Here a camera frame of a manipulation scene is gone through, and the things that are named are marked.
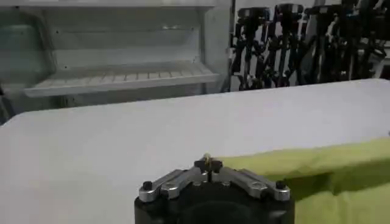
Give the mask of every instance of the screw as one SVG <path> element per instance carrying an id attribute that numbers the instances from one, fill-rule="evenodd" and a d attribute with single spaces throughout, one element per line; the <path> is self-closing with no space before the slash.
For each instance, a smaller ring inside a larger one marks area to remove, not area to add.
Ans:
<path id="1" fill-rule="evenodd" d="M 222 185 L 225 186 L 225 187 L 229 187 L 230 186 L 230 182 L 229 181 L 224 181 L 224 182 L 222 182 Z"/>
<path id="2" fill-rule="evenodd" d="M 253 189 L 259 189 L 259 190 L 261 190 L 263 187 L 264 187 L 264 185 L 262 184 L 262 183 L 260 183 L 260 182 L 252 182 L 251 184 L 250 184 L 250 186 L 251 186 L 251 188 L 253 188 Z"/>
<path id="3" fill-rule="evenodd" d="M 142 188 L 145 190 L 145 191 L 150 191 L 152 190 L 153 188 L 153 183 L 151 181 L 145 181 L 143 184 L 142 184 Z"/>
<path id="4" fill-rule="evenodd" d="M 282 190 L 284 188 L 286 188 L 286 184 L 284 181 L 281 180 L 276 181 L 276 189 Z"/>
<path id="5" fill-rule="evenodd" d="M 165 183 L 164 185 L 165 185 L 166 188 L 168 188 L 170 190 L 178 188 L 178 186 L 176 186 L 176 184 L 171 183 L 171 182 Z"/>

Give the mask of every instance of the tripod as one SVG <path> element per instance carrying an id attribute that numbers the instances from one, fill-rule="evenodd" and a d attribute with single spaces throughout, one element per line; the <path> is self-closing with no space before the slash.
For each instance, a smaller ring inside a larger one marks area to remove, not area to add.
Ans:
<path id="1" fill-rule="evenodd" d="M 236 72 L 241 72 L 242 54 L 245 49 L 244 74 L 237 75 L 240 82 L 239 90 L 261 88 L 260 78 L 250 76 L 250 62 L 252 55 L 256 55 L 258 58 L 263 57 L 265 46 L 255 40 L 255 36 L 259 26 L 264 25 L 269 20 L 269 9 L 265 7 L 240 9 L 238 18 L 235 27 L 235 37 L 237 38 L 236 45 L 234 45 L 235 58 L 230 73 L 231 76 L 236 76 Z"/>
<path id="2" fill-rule="evenodd" d="M 279 60 L 278 79 L 276 87 L 289 86 L 289 79 L 296 69 L 298 50 L 299 20 L 302 18 L 303 6 L 296 4 L 280 4 L 275 8 L 275 14 L 280 18 L 282 26 L 282 45 Z M 290 49 L 288 70 L 285 71 L 287 50 Z"/>

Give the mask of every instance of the black equipment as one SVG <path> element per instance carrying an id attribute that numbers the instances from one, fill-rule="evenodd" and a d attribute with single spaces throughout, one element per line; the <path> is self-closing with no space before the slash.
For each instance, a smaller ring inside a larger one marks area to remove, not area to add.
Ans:
<path id="1" fill-rule="evenodd" d="M 275 14 L 282 26 L 282 46 L 279 60 L 279 75 L 276 87 L 289 86 L 289 78 L 296 68 L 299 20 L 302 19 L 303 6 L 297 4 L 280 4 L 275 8 Z M 290 49 L 288 70 L 285 70 L 287 50 Z"/>
<path id="2" fill-rule="evenodd" d="M 235 49 L 235 59 L 231 66 L 231 75 L 236 72 L 241 72 L 241 60 L 244 49 L 245 52 L 245 67 L 244 74 L 239 75 L 240 80 L 239 90 L 245 90 L 250 88 L 249 76 L 250 76 L 250 61 L 252 55 L 262 57 L 265 51 L 263 43 L 259 43 L 255 40 L 256 31 L 259 26 L 264 25 L 269 20 L 269 9 L 266 7 L 240 9 L 238 11 L 238 21 L 235 27 L 235 37 L 237 38 Z"/>
<path id="3" fill-rule="evenodd" d="M 189 170 L 144 182 L 134 205 L 135 224 L 293 224 L 295 208 L 283 181 L 207 157 Z"/>
<path id="4" fill-rule="evenodd" d="M 240 9 L 231 76 L 239 78 L 239 90 L 289 86 L 293 74 L 296 85 L 371 78 L 375 74 L 374 63 L 386 56 L 389 7 L 390 0 L 343 0 L 342 4 L 305 10 L 302 5 L 279 4 L 271 21 L 267 8 Z M 309 19 L 315 19 L 316 30 L 307 38 Z M 281 35 L 276 34 L 278 24 L 282 27 Z M 260 26 L 262 33 L 257 41 L 255 35 Z M 236 74 L 241 71 L 244 50 L 244 73 Z M 250 74 L 253 55 L 257 57 L 255 75 Z M 303 70 L 301 66 L 307 59 L 310 68 Z"/>

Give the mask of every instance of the yellow-green cloth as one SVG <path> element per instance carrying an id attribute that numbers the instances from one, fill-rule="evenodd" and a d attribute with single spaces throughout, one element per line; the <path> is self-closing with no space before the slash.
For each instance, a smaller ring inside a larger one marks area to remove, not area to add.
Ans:
<path id="1" fill-rule="evenodd" d="M 221 159 L 271 180 L 286 178 L 296 224 L 390 223 L 390 138 Z"/>

